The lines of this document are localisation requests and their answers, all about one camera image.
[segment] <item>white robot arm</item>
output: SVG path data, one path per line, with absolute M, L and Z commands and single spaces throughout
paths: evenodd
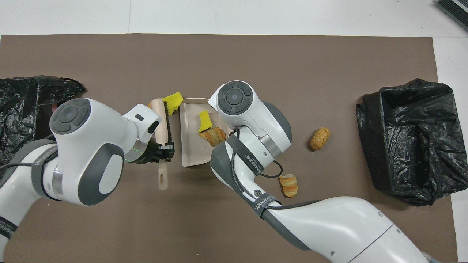
M 333 263 L 428 262 L 392 221 L 363 199 L 335 197 L 282 206 L 254 178 L 291 145 L 286 118 L 238 80 L 221 85 L 209 103 L 235 129 L 213 149 L 214 174 L 292 245 Z
M 95 205 L 115 189 L 123 162 L 170 161 L 173 149 L 151 138 L 161 117 L 144 105 L 125 115 L 86 98 L 53 113 L 56 141 L 33 141 L 20 149 L 0 181 L 0 262 L 6 243 L 40 198 Z

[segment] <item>garbage bag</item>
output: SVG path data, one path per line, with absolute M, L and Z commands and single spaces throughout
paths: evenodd
M 85 91 L 68 78 L 35 76 L 0 80 L 0 163 L 8 163 L 25 144 L 51 134 L 52 107 Z
M 452 89 L 415 79 L 366 94 L 359 137 L 378 190 L 415 206 L 468 187 L 467 156 Z

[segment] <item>black strap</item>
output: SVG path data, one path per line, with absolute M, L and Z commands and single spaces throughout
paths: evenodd
M 0 216 L 0 234 L 10 239 L 15 233 L 18 226 Z
M 47 151 L 43 152 L 31 165 L 31 180 L 34 190 L 36 190 L 36 192 L 40 196 L 60 201 L 49 196 L 44 189 L 44 184 L 42 183 L 44 178 L 44 164 L 46 163 L 46 161 L 50 161 L 51 158 L 53 159 L 57 156 L 57 146 L 50 147 L 49 149 L 47 149 Z
M 276 197 L 270 193 L 263 193 L 261 196 L 255 199 L 255 202 L 252 204 L 252 209 L 257 214 L 257 216 L 261 218 L 263 211 L 267 208 L 268 204 L 273 201 L 279 202 L 278 199 L 276 199 Z
M 259 175 L 263 172 L 264 168 L 260 161 L 245 147 L 239 138 L 230 136 L 227 138 L 226 142 L 255 175 Z

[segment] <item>brown mat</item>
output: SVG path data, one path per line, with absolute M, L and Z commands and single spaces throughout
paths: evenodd
M 258 178 L 267 191 L 284 204 L 364 198 L 422 251 L 457 260 L 450 198 L 413 207 L 374 189 L 356 125 L 363 94 L 416 77 L 437 81 L 430 38 L 2 36 L 0 78 L 39 74 L 76 79 L 86 97 L 122 114 L 175 91 L 207 98 L 222 83 L 245 80 L 292 126 L 293 144 L 279 162 L 298 177 L 299 192 L 285 199 L 276 179 Z M 183 168 L 178 115 L 170 121 L 177 152 L 167 191 L 158 190 L 156 164 L 127 164 L 115 192 L 94 207 L 40 200 L 7 246 L 5 261 L 327 262 L 283 240 L 208 164 Z M 312 153 L 307 143 L 319 127 L 332 137 Z

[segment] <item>yellow sponge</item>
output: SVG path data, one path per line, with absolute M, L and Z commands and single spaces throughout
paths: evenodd
M 207 110 L 200 112 L 199 116 L 200 116 L 200 129 L 198 129 L 198 132 L 202 132 L 213 127 L 213 124 L 211 123 L 210 116 L 208 115 Z
M 171 116 L 172 113 L 179 108 L 180 104 L 183 101 L 182 95 L 180 92 L 176 92 L 171 96 L 164 97 L 162 101 L 166 102 L 168 105 L 168 115 Z

